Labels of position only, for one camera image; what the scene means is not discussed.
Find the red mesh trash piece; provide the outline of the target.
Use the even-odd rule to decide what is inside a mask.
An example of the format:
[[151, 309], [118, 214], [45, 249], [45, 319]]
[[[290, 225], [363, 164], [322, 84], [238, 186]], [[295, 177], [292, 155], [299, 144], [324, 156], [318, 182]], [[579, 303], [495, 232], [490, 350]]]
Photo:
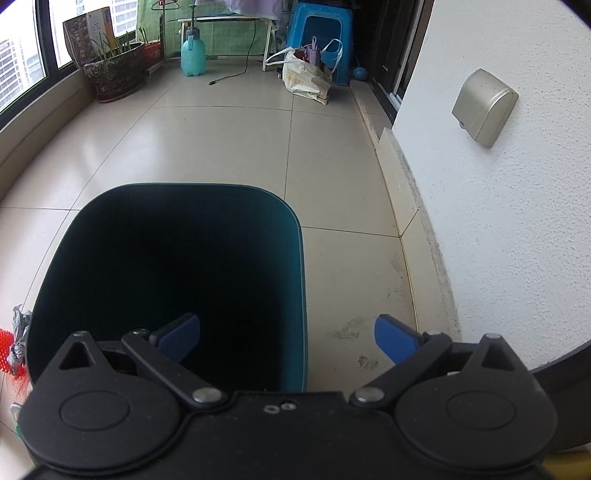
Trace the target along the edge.
[[29, 390], [29, 375], [23, 364], [13, 367], [9, 363], [13, 341], [14, 336], [11, 332], [6, 330], [0, 332], [1, 372], [4, 374], [6, 390], [16, 399], [24, 399]]

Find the small blue ball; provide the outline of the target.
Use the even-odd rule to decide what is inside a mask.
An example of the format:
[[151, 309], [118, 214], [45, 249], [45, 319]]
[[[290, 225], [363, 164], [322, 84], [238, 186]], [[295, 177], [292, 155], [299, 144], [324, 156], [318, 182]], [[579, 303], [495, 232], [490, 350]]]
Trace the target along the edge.
[[363, 67], [356, 67], [353, 70], [353, 77], [359, 81], [366, 81], [368, 79], [368, 71]]

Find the brown cardboard box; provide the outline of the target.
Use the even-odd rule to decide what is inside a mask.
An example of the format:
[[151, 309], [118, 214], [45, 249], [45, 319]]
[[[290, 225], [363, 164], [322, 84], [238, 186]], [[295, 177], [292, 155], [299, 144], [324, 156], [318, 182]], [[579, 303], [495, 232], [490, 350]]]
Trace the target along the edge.
[[78, 68], [106, 58], [117, 48], [109, 7], [65, 20], [62, 29], [66, 51]]

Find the teal spray bottle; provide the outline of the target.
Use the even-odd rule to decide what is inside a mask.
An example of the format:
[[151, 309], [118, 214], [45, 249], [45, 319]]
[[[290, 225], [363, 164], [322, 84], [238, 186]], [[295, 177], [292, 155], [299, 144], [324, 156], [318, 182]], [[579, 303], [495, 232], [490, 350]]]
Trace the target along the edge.
[[205, 44], [200, 39], [200, 32], [197, 28], [187, 32], [185, 41], [181, 46], [180, 60], [181, 70], [185, 76], [200, 76], [205, 73]]

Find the crumpled silver wrapper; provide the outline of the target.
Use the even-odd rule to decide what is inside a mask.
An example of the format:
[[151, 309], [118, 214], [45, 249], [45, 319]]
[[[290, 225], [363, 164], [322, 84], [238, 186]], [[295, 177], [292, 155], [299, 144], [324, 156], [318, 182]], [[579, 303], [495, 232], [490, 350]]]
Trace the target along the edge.
[[17, 305], [13, 308], [13, 340], [7, 355], [9, 371], [15, 377], [21, 375], [21, 368], [25, 366], [25, 349], [32, 317], [32, 313], [29, 310], [23, 311], [22, 307], [23, 305]]

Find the white folding table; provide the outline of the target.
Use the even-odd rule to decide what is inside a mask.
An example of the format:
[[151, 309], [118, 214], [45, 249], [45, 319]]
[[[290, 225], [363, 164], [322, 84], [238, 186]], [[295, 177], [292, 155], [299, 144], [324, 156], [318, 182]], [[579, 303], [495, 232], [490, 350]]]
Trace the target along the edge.
[[276, 51], [276, 21], [267, 18], [243, 15], [208, 15], [178, 19], [180, 42], [183, 44], [187, 32], [193, 28], [200, 31], [205, 44], [207, 60], [225, 57], [249, 57], [258, 59], [263, 66], [270, 55]]

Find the grey wall outlet cover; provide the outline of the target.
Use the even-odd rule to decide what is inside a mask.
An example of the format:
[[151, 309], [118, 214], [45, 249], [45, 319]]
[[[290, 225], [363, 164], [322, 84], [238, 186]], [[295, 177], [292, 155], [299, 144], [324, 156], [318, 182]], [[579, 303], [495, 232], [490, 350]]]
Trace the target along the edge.
[[491, 148], [518, 99], [519, 94], [509, 85], [478, 69], [464, 82], [452, 114], [475, 142]]

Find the blue plastic stool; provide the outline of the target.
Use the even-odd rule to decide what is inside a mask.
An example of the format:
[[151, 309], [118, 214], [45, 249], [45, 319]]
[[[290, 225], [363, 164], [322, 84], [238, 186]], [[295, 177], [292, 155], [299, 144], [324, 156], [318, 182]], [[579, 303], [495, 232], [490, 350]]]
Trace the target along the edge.
[[322, 62], [335, 67], [337, 54], [342, 51], [339, 65], [332, 80], [339, 86], [348, 86], [351, 80], [353, 54], [353, 11], [339, 1], [298, 1], [290, 19], [287, 45], [303, 47], [315, 38], [318, 49], [328, 47]]

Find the dark teal trash bin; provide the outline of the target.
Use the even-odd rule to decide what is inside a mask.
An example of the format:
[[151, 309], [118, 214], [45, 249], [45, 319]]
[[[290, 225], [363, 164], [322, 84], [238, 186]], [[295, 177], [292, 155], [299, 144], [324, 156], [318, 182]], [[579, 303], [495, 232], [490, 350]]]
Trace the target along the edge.
[[198, 318], [183, 366], [226, 391], [307, 385], [304, 245], [283, 199], [245, 185], [129, 184], [72, 220], [33, 307], [37, 379], [66, 338], [97, 341]]

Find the red flower pot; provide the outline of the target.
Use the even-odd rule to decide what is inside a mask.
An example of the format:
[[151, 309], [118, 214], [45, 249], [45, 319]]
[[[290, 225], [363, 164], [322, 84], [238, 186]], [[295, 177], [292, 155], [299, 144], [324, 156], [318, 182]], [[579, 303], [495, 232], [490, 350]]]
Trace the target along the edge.
[[140, 65], [143, 71], [156, 65], [162, 57], [162, 47], [160, 41], [150, 41], [143, 45], [140, 55]]

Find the dark ceramic plant pot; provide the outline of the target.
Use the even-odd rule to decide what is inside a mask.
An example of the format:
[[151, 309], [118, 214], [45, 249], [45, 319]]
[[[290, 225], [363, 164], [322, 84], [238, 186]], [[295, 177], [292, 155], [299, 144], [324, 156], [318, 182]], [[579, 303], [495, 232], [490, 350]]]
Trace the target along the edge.
[[82, 67], [96, 92], [96, 100], [108, 103], [124, 98], [139, 89], [144, 82], [141, 57], [144, 44], [132, 43], [123, 52], [109, 54]]

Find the cream tote bag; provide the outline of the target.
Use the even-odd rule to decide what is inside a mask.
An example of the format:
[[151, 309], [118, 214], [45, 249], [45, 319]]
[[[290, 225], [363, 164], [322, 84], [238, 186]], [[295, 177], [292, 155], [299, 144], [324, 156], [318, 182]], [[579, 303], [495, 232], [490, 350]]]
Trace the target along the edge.
[[[338, 50], [335, 51], [334, 65], [329, 68], [322, 62], [322, 57], [328, 53], [329, 47], [334, 43], [338, 45]], [[320, 60], [320, 65], [317, 66], [307, 61], [307, 48], [287, 47], [267, 58], [263, 66], [280, 67], [283, 84], [291, 94], [327, 105], [332, 86], [332, 74], [341, 63], [343, 49], [341, 40], [332, 39], [324, 49], [317, 51]]]

